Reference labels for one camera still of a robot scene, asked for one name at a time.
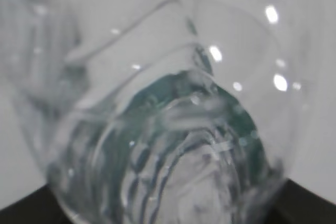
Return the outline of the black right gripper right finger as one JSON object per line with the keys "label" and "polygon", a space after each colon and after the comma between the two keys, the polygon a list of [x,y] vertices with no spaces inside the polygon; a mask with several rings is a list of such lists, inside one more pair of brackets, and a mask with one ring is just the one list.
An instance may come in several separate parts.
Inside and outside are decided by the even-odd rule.
{"label": "black right gripper right finger", "polygon": [[335,205],[288,180],[270,211],[270,223],[335,224]]}

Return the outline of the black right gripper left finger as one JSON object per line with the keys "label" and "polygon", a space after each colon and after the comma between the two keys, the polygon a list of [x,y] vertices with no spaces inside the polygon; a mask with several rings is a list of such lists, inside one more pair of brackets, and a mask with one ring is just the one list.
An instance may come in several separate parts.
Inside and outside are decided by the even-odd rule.
{"label": "black right gripper left finger", "polygon": [[4,224],[71,223],[48,186],[43,186],[1,210]]}

